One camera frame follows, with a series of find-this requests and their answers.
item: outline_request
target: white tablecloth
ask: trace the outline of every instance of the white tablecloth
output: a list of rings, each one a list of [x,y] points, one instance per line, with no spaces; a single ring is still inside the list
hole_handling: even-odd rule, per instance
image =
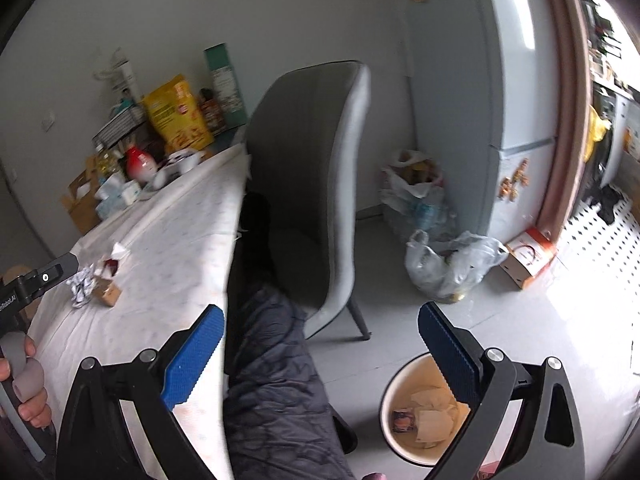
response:
[[[130,249],[116,276],[122,294],[113,308],[92,301],[74,309],[68,286],[48,292],[31,325],[46,372],[49,405],[60,428],[80,361],[131,361],[159,349],[210,303],[226,313],[226,280],[233,254],[249,158],[235,146],[203,162],[158,192],[103,223],[73,248],[82,265],[109,253],[114,241]],[[218,480],[232,479],[222,425],[223,342],[185,404],[174,415]],[[124,412],[148,474],[165,478],[132,403]]]

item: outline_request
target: chair backrest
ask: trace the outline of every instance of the chair backrest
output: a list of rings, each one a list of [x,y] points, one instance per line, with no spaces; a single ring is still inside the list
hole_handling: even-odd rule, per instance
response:
[[[345,303],[353,289],[356,162],[369,101],[360,62],[295,70],[267,90],[246,132],[251,189],[271,203],[272,225],[320,245],[325,303]]]

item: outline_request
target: handle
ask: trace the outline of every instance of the handle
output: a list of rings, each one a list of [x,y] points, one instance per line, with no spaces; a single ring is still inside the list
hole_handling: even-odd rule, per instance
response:
[[[56,449],[55,428],[51,424],[48,428],[34,428],[30,423],[23,421],[18,413],[21,405],[15,391],[15,377],[19,378],[18,392],[29,395],[34,389],[37,391],[44,386],[44,374],[40,376],[42,367],[30,364],[32,359],[27,359],[24,353],[24,339],[22,332],[9,332],[0,339],[0,358],[9,361],[12,375],[0,383],[0,407],[14,427],[16,433],[24,445],[29,449],[36,462],[42,462],[47,455],[54,455]]]

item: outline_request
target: refrigerator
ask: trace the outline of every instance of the refrigerator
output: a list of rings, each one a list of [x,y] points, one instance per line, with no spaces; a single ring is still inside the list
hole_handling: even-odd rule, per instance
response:
[[[554,158],[560,71],[550,4],[409,2],[404,25],[418,149],[441,165],[458,229],[507,242],[535,224]],[[525,161],[525,181],[501,197]]]

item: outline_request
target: crumpled paper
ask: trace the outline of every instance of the crumpled paper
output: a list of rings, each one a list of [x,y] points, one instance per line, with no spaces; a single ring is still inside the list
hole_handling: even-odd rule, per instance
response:
[[[94,278],[94,270],[95,266],[91,264],[88,267],[83,267],[71,278],[66,280],[66,284],[71,286],[71,293],[74,297],[72,306],[74,308],[85,306],[91,301],[91,293],[97,285],[96,279]]]
[[[447,440],[458,420],[458,405],[448,388],[425,387],[411,395],[411,405],[394,409],[394,433],[411,433],[404,444],[417,449],[429,449]]]

